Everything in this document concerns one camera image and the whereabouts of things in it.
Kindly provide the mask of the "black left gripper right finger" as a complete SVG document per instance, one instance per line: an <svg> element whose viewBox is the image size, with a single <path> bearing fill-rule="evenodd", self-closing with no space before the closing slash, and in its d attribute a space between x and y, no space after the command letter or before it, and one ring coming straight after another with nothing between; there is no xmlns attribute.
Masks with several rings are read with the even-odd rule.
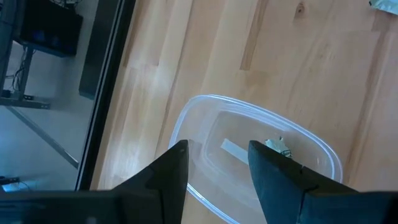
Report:
<svg viewBox="0 0 398 224"><path fill-rule="evenodd" d="M357 191L328 178L251 140L249 170L267 224L331 224L332 212L317 213L328 200L318 200Z"/></svg>

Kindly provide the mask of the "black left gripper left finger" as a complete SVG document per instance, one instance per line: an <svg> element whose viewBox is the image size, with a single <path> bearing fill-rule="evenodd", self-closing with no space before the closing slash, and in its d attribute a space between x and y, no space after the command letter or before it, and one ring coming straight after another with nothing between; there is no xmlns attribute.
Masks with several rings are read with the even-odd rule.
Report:
<svg viewBox="0 0 398 224"><path fill-rule="evenodd" d="M118 224L181 224L188 184L189 142L181 140L113 190Z"/></svg>

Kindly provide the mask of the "rectangular clear plastic container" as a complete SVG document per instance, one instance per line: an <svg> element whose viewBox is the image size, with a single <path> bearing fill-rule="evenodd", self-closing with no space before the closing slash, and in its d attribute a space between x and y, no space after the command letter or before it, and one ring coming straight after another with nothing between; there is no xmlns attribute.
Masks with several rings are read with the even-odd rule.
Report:
<svg viewBox="0 0 398 224"><path fill-rule="evenodd" d="M343 168L334 150L303 127L269 110L220 95L198 95L184 106L170 146L188 139L187 190L228 223L265 223L248 166L251 140L283 141L292 159L337 182Z"/></svg>

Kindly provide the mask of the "green printed packet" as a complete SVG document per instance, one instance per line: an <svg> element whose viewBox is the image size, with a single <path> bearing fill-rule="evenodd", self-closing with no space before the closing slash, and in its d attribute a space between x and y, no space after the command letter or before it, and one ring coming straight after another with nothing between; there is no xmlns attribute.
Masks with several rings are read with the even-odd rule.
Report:
<svg viewBox="0 0 398 224"><path fill-rule="evenodd" d="M267 139L265 145L285 157L292 158L292 151L285 145L283 137L279 139Z"/></svg>
<svg viewBox="0 0 398 224"><path fill-rule="evenodd" d="M369 0L369 5L377 10L398 16L398 0Z"/></svg>

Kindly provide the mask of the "grey metal stand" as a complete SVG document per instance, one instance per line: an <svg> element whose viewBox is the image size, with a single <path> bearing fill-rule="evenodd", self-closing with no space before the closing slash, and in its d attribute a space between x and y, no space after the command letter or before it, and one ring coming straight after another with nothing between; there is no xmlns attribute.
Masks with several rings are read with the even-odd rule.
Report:
<svg viewBox="0 0 398 224"><path fill-rule="evenodd" d="M58 58L13 42L0 98L0 105L75 169L85 117L78 91L81 71L77 58Z"/></svg>

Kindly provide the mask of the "black computer box blue light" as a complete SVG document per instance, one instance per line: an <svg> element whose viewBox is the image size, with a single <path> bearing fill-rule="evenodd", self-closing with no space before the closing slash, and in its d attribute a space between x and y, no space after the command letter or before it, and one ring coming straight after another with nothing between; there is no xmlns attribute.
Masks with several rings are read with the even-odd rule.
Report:
<svg viewBox="0 0 398 224"><path fill-rule="evenodd" d="M83 17L49 0L18 0L21 44L58 57L76 55Z"/></svg>

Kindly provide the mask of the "black metal table frame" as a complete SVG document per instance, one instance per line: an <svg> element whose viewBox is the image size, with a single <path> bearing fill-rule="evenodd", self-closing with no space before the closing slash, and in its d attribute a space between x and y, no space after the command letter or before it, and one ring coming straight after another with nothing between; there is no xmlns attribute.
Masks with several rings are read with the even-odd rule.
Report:
<svg viewBox="0 0 398 224"><path fill-rule="evenodd" d="M136 0L99 0L79 94L93 100L75 190L89 190Z"/></svg>

